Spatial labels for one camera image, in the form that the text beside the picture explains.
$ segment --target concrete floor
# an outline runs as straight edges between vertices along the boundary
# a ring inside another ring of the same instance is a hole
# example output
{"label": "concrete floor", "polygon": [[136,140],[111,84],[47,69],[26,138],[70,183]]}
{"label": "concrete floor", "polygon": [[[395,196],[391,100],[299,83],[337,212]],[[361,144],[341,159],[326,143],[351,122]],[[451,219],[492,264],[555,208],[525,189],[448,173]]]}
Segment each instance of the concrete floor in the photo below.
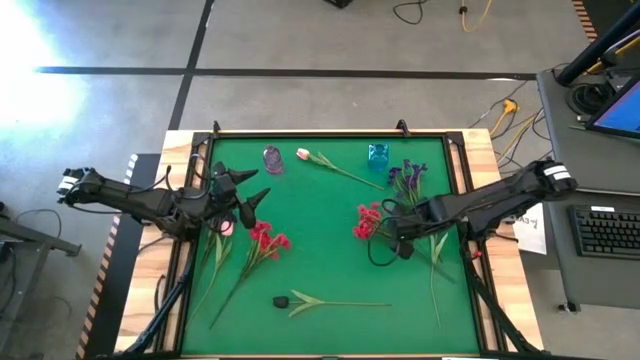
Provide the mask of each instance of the concrete floor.
{"label": "concrete floor", "polygon": [[[495,2],[482,30],[460,29],[455,0],[425,5],[419,26],[393,16],[401,1],[355,0],[342,11],[321,0],[217,0],[198,66],[219,68],[376,69],[536,72],[570,61],[587,39],[569,0]],[[53,254],[25,322],[6,356],[73,356],[95,282],[111,217],[57,206],[67,167],[93,166],[122,178],[133,153],[159,152],[180,76],[32,74],[30,66],[184,67],[204,0],[5,1],[0,39],[0,199],[12,214],[54,208],[63,237],[83,244],[77,258]],[[482,1],[468,4],[477,19]],[[405,9],[407,16],[411,9]],[[519,82],[196,77],[181,129],[391,127],[464,128]],[[540,107],[536,85],[514,98],[525,119]],[[500,109],[480,126],[490,126]],[[544,122],[539,129],[546,134]],[[502,149],[508,137],[494,144]],[[548,142],[529,133],[516,154],[537,159]],[[54,231],[46,214],[24,218]],[[640,350],[640,312],[585,306],[577,316],[555,313],[562,286],[557,268],[537,256],[525,266],[546,348],[558,354],[632,359]],[[52,296],[73,307],[65,316]],[[53,310],[43,311],[48,306]]]}

